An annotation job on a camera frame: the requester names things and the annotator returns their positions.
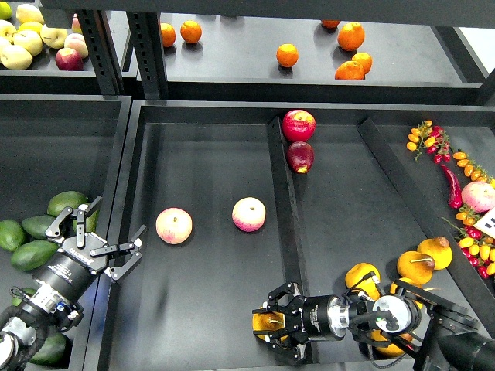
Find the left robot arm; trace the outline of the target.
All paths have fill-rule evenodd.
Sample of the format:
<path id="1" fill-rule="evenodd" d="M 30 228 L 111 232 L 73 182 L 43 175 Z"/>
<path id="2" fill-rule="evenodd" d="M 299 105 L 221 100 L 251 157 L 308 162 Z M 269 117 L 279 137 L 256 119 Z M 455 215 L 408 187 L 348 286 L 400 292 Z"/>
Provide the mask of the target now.
<path id="1" fill-rule="evenodd" d="M 100 203 L 97 197 L 89 205 L 65 207 L 46 229 L 46 238 L 56 244 L 57 252 L 32 276 L 35 293 L 11 289 L 20 303 L 1 313 L 3 370 L 25 369 L 50 335 L 77 326 L 84 316 L 79 300 L 101 274 L 118 282 L 140 263 L 145 226 L 128 242 L 114 245 L 87 231 L 87 218 Z"/>

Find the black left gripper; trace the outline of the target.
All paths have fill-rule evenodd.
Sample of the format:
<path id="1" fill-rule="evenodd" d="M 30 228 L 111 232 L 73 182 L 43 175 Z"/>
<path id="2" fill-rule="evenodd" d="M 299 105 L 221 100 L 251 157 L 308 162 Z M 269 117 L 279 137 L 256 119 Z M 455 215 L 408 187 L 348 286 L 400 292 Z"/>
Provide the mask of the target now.
<path id="1" fill-rule="evenodd" d="M 105 273 L 113 283 L 126 278 L 140 263 L 146 225 L 141 225 L 126 243 L 109 245 L 96 233 L 85 231 L 86 218 L 101 208 L 102 197 L 77 209 L 67 207 L 46 230 L 47 240 L 61 245 L 49 261 L 32 278 L 47 284 L 68 301 L 77 301 L 96 277 Z M 77 233 L 65 239 L 64 232 L 77 219 Z"/>

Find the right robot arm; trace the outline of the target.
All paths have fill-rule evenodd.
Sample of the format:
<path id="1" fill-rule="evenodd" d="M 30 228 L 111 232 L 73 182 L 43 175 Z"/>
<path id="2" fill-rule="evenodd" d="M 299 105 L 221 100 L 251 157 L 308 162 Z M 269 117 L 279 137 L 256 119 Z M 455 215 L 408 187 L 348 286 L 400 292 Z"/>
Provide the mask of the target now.
<path id="1" fill-rule="evenodd" d="M 341 341 L 347 333 L 368 350 L 397 346 L 415 370 L 492 370 L 494 340 L 466 308 L 404 281 L 373 299 L 358 284 L 342 296 L 306 297 L 295 282 L 268 294 L 253 310 L 253 333 L 281 355 L 302 361 L 310 342 Z"/>

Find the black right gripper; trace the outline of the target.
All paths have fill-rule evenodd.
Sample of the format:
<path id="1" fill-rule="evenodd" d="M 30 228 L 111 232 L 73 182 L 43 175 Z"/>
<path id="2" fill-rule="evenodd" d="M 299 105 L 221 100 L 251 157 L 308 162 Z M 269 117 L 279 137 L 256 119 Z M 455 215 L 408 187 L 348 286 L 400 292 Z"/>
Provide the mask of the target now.
<path id="1" fill-rule="evenodd" d="M 292 305 L 279 301 L 291 295 Z M 347 333 L 348 307 L 336 295 L 303 297 L 299 285 L 288 281 L 268 293 L 268 300 L 252 314 L 281 313 L 295 315 L 291 328 L 254 330 L 253 334 L 268 344 L 268 348 L 301 362 L 306 359 L 309 342 L 341 341 Z"/>

